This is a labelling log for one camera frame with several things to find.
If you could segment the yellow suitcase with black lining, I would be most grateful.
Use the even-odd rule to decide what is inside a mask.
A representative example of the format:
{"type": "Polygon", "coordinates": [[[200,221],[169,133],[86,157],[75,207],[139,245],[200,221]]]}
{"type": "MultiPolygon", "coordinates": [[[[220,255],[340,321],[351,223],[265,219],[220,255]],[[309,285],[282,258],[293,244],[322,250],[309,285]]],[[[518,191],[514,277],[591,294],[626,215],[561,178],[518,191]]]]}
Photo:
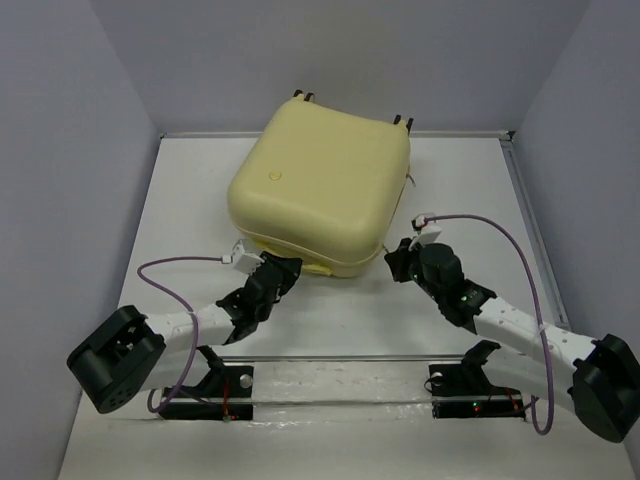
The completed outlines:
{"type": "Polygon", "coordinates": [[[227,190],[229,218],[259,248],[305,272],[364,273],[382,252],[410,175],[411,118],[367,119],[296,90],[227,190]]]}

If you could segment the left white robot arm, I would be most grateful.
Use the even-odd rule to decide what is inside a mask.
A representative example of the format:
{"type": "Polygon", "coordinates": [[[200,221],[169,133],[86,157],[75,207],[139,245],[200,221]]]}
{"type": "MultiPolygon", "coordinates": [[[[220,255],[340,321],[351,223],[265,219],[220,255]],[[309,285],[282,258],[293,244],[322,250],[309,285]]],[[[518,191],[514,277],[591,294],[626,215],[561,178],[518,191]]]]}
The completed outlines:
{"type": "Polygon", "coordinates": [[[245,274],[245,284],[199,310],[139,268],[139,278],[171,296],[182,311],[152,315],[122,306],[69,354],[67,368],[99,413],[120,409],[141,391],[169,388],[158,405],[149,407],[153,413],[164,410],[177,394],[191,394],[192,388],[201,395],[215,392],[224,364],[213,347],[252,335],[293,288],[303,266],[299,258],[253,253],[242,244],[218,261],[245,274]],[[198,352],[207,361],[194,363],[198,352]]]}

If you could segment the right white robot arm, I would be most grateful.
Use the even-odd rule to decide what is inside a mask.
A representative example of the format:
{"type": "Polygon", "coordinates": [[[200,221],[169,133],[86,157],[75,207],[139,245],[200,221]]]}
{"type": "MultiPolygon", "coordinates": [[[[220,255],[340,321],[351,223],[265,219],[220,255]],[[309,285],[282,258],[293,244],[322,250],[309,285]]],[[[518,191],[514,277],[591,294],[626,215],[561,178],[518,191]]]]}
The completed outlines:
{"type": "Polygon", "coordinates": [[[395,282],[415,283],[450,324],[483,339],[481,357],[460,368],[468,390],[494,384],[546,399],[612,443],[638,421],[639,361],[623,339],[594,339],[539,321],[466,278],[460,259],[442,243],[405,238],[384,260],[395,282]]]}

